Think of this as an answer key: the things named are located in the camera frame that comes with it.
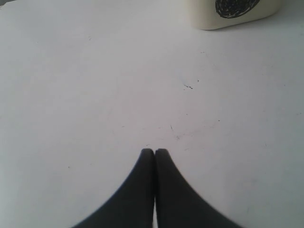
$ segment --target white table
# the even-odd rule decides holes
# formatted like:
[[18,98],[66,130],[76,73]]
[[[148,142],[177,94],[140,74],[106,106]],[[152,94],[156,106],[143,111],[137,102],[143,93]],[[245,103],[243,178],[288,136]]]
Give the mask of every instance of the white table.
[[303,7],[200,31],[180,0],[4,5],[0,227],[73,226],[151,147],[241,225],[303,228]]

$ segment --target black circle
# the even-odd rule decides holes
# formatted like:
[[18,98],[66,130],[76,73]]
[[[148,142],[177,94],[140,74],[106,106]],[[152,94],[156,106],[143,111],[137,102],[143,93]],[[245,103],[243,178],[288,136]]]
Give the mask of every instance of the black circle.
[[222,18],[238,18],[251,11],[260,0],[216,0],[215,8]]

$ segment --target white container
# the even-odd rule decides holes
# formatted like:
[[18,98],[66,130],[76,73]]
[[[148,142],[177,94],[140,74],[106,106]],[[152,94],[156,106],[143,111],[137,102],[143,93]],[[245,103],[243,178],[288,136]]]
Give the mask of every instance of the white container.
[[268,17],[277,12],[282,0],[186,0],[194,27],[219,29]]

